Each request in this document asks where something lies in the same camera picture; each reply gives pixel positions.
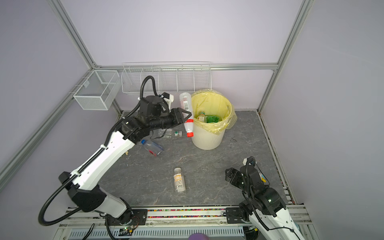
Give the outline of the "clear bottle red cap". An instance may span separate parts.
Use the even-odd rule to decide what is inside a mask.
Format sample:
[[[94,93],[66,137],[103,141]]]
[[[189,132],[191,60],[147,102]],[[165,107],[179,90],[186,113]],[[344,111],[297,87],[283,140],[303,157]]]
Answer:
[[[189,93],[180,94],[181,108],[183,109],[183,115],[186,119],[184,123],[187,137],[192,138],[194,136],[194,110],[192,106],[192,96]]]

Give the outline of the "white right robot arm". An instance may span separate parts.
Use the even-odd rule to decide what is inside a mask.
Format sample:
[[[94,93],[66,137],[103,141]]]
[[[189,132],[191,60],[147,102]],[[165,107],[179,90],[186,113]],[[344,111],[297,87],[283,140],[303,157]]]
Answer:
[[[246,232],[258,231],[267,240],[303,240],[281,195],[270,187],[254,157],[243,160],[236,170],[225,170],[225,180],[242,191],[244,201],[237,208],[226,208],[223,216],[229,224],[248,223]]]

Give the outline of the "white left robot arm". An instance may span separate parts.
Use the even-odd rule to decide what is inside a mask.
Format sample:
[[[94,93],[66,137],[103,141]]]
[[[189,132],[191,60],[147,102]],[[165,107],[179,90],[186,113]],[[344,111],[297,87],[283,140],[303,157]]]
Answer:
[[[174,128],[186,123],[193,115],[184,107],[172,109],[172,96],[168,93],[159,95],[155,85],[154,77],[147,76],[140,88],[138,104],[112,126],[105,143],[78,168],[60,174],[61,186],[47,199],[39,212],[40,225],[55,225],[79,211],[104,213],[107,219],[113,218],[120,225],[132,221],[134,213],[131,206],[122,198],[104,191],[99,185],[100,179],[124,153],[152,131]],[[58,219],[45,220],[48,207],[63,190],[67,190],[77,208]]]

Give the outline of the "clear square bottle green cap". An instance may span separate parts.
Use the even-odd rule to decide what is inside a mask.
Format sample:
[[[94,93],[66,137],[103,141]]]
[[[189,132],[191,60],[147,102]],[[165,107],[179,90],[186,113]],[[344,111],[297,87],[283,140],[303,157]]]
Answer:
[[[197,117],[198,121],[201,123],[207,123],[207,115],[204,111],[199,112],[199,115]]]

